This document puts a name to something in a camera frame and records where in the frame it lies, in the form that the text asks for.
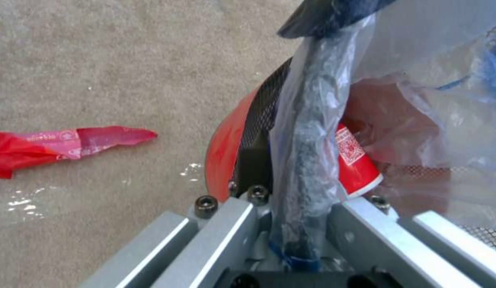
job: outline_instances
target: clear plastic bag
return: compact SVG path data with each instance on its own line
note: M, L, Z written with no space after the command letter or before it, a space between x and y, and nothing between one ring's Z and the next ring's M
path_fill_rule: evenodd
M307 13L328 3L330 17ZM496 0L364 4L376 13L356 22L356 4L304 2L280 31L307 36L270 133L270 243L293 268L318 269L325 216L343 200L337 147L327 141L341 117L380 162L387 179L378 190L399 212L432 208L456 219L472 205L478 213L458 220L496 225L496 48L484 36L496 26ZM303 23L313 24L292 27ZM421 177L428 173L434 181Z

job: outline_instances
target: red plastic bag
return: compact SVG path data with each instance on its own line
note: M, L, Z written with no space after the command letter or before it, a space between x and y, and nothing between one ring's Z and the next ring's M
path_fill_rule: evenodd
M0 178L22 168L58 160L77 160L117 145L136 145L157 137L144 129L108 126L29 134L0 132Z

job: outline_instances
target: paper cup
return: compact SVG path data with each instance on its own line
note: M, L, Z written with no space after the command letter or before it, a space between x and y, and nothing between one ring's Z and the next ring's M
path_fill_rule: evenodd
M348 198L364 195L383 181L383 175L343 124L339 124L335 140L339 147L339 180Z

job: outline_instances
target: qr code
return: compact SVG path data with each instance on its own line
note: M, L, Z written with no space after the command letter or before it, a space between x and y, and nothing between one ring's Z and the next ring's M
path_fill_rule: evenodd
M354 136L346 127L337 131L335 134L335 140L339 146L339 154L344 162L349 166L365 154L360 144L358 144L358 141L356 141Z

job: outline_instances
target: metal frame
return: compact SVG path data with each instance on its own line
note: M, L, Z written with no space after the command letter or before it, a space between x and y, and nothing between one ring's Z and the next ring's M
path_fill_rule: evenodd
M327 238L355 270L385 270L404 287L478 287L364 198L335 205Z
M398 223L481 286L496 287L496 250L433 211Z
M257 235L257 212L229 198L152 287L213 287L226 268L240 268Z
M196 222L172 212L164 212L82 283L81 287L149 286L196 233Z

